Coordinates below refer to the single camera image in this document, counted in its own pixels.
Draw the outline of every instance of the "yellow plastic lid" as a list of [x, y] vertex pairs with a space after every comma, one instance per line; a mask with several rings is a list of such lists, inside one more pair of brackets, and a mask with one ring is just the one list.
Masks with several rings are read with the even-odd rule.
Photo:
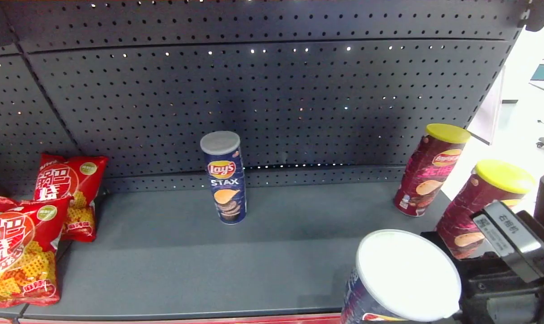
[[426, 132], [441, 141], [453, 144], [466, 143], [470, 138], [467, 130], [449, 124], [428, 124]]
[[525, 194], [536, 184], [526, 170], [500, 160], [480, 160], [474, 170], [484, 181], [513, 194]]

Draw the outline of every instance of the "blue chip canister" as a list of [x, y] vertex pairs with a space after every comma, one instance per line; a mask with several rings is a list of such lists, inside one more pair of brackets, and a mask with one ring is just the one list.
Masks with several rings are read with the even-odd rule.
[[377, 230], [358, 247], [340, 323], [433, 322], [457, 312], [460, 295], [460, 276], [441, 249], [404, 230]]
[[225, 224], [239, 223], [246, 217], [240, 136], [231, 131], [215, 131], [202, 137], [200, 147], [220, 220]]

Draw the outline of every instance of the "red snack bag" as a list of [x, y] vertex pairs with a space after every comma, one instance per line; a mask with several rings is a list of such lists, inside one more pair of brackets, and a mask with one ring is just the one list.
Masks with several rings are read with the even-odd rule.
[[73, 196], [64, 222], [62, 239], [95, 240], [94, 198], [100, 188], [108, 158], [42, 154], [34, 200]]
[[60, 300], [56, 249], [71, 199], [0, 197], [0, 307]]

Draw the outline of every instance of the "gray plastic lid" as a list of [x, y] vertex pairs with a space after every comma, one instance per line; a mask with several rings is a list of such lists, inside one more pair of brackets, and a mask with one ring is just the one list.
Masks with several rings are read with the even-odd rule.
[[223, 155], [233, 152], [240, 145], [240, 136], [233, 131], [215, 131], [204, 135], [200, 140], [202, 151], [210, 155]]

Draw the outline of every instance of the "can label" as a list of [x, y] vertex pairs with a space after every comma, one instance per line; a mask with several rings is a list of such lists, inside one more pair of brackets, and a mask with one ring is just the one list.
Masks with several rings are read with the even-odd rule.
[[452, 144], [431, 135], [422, 137], [408, 160], [394, 205], [409, 216], [422, 216], [452, 172], [465, 144]]
[[206, 173], [220, 220], [239, 223], [246, 216], [245, 178], [240, 148], [224, 155], [204, 154]]
[[508, 207], [514, 207], [522, 197], [523, 194], [509, 193], [492, 186], [477, 174], [472, 174], [444, 211], [436, 231], [455, 258], [467, 258], [484, 241], [484, 235], [470, 216], [495, 199]]
[[346, 283], [344, 307], [340, 314], [340, 324], [358, 324], [362, 321], [381, 322], [405, 320], [380, 305], [366, 290], [356, 267], [352, 269]]

